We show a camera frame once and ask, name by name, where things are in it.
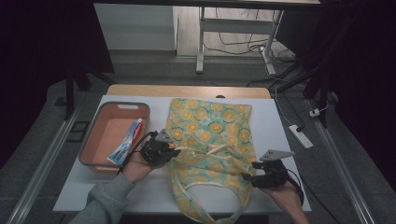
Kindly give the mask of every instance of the orange tray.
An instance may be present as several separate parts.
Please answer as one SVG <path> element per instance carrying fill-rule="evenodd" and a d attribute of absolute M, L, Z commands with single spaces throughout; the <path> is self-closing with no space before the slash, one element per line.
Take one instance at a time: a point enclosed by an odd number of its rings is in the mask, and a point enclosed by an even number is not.
<path fill-rule="evenodd" d="M 119 166 L 106 158 L 121 144 L 132 124 L 138 119 L 142 119 L 142 127 L 132 147 L 148 131 L 149 106 L 126 102 L 102 104 L 78 154 L 81 163 L 97 172 L 118 171 Z"/>

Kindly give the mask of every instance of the toothpaste tube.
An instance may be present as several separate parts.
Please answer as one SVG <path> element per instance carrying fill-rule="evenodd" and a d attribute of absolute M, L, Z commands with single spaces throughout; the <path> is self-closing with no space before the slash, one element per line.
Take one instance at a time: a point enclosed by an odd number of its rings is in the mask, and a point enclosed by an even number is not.
<path fill-rule="evenodd" d="M 138 119 L 132 124 L 121 144 L 107 157 L 107 160 L 111 161 L 113 164 L 121 165 L 128 155 L 129 148 L 139 134 L 141 127 L 142 119 Z"/>

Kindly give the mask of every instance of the wall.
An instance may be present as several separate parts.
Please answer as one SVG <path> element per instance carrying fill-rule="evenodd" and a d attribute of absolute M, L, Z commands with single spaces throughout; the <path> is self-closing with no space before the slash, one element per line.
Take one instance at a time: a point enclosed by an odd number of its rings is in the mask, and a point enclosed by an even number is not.
<path fill-rule="evenodd" d="M 108 49 L 175 50 L 174 7 L 94 4 Z"/>

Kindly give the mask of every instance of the metal frame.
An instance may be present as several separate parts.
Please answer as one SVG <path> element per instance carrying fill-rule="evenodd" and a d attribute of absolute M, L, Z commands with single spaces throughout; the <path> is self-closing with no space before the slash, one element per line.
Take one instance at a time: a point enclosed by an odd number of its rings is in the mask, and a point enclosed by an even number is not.
<path fill-rule="evenodd" d="M 202 7 L 200 15 L 199 43 L 197 52 L 196 73 L 204 72 L 204 33 L 219 32 L 233 34 L 257 34 L 269 35 L 265 48 L 261 48 L 267 71 L 270 75 L 275 75 L 276 71 L 271 62 L 269 51 L 275 38 L 277 27 L 282 17 L 283 11 L 278 11 L 273 21 L 242 21 L 229 19 L 205 19 L 205 8 Z"/>
<path fill-rule="evenodd" d="M 14 210 L 9 217 L 7 224 L 9 223 L 23 223 L 26 217 L 28 216 L 30 209 L 35 202 L 35 199 L 38 195 L 38 192 L 41 190 L 50 170 L 52 168 L 53 163 L 55 163 L 56 158 L 58 157 L 59 152 L 61 151 L 64 141 L 66 140 L 67 135 L 69 134 L 74 121 L 76 120 L 81 107 L 84 105 L 86 96 L 88 93 L 83 93 L 82 99 L 79 100 L 78 105 L 74 112 L 70 115 L 69 120 L 64 120 L 59 128 L 58 132 L 55 134 L 55 137 L 52 139 L 52 142 L 47 149 L 46 154 L 38 165 L 35 173 L 33 174 L 29 184 L 24 190 L 20 200 L 15 206 Z"/>
<path fill-rule="evenodd" d="M 299 10 L 299 11 L 322 11 L 335 8 L 350 8 L 350 4 L 315 4 L 315 3 L 292 3 L 277 1 L 255 0 L 94 0 L 94 3 L 125 4 L 125 5 L 153 5 L 153 6 L 180 6 L 180 7 L 229 7 L 251 9 L 274 9 L 274 10 Z"/>
<path fill-rule="evenodd" d="M 308 109 L 314 109 L 311 104 L 309 104 L 308 100 L 305 100 L 305 103 Z M 375 221 L 373 215 L 371 215 L 370 209 L 367 206 L 366 201 L 364 201 L 363 196 L 361 195 L 361 191 L 353 180 L 352 175 L 349 172 L 346 163 L 344 162 L 344 159 L 339 153 L 337 145 L 332 140 L 332 135 L 329 133 L 329 130 L 323 126 L 319 119 L 315 119 L 315 124 L 317 126 L 320 137 L 327 151 L 329 152 L 329 156 L 332 159 L 334 168 L 340 176 L 341 182 L 343 183 L 346 192 L 350 196 L 352 204 L 355 207 L 356 214 L 361 220 L 361 223 L 374 224 Z"/>

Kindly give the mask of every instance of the gray sleeve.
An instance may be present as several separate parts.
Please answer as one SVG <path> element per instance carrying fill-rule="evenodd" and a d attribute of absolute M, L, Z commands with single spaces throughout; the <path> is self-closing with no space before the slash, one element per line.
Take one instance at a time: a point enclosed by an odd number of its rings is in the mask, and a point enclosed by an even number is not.
<path fill-rule="evenodd" d="M 95 185 L 88 194 L 87 206 L 70 223 L 119 223 L 133 188 L 123 174 L 109 183 Z"/>

